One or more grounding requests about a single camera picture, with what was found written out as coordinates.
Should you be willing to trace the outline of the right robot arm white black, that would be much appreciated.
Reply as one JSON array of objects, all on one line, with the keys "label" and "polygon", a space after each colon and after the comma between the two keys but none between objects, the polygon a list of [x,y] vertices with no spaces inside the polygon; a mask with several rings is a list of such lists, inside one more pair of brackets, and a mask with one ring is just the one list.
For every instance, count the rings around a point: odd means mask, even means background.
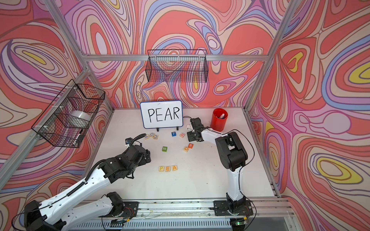
[{"label": "right robot arm white black", "polygon": [[251,200],[242,190],[242,169],[247,165],[248,154],[238,134],[234,131],[222,133],[210,127],[205,127],[200,118],[184,116],[190,120],[191,128],[187,132],[189,141],[207,141],[216,145],[223,167],[227,170],[228,188],[226,200],[214,201],[211,208],[216,216],[243,216],[253,215]]}]

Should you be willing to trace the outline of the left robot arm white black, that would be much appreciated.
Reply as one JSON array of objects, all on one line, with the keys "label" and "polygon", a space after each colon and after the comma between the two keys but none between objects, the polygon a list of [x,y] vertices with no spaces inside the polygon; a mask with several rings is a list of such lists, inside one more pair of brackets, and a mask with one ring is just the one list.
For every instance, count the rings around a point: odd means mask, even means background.
[{"label": "left robot arm white black", "polygon": [[150,151],[140,139],[146,134],[128,138],[127,149],[115,157],[95,163],[85,178],[63,192],[42,202],[33,200],[26,204],[22,215],[26,231],[68,231],[97,217],[136,216],[117,192],[103,195],[100,199],[80,206],[80,202],[119,179],[133,179],[137,167],[151,162]]}]

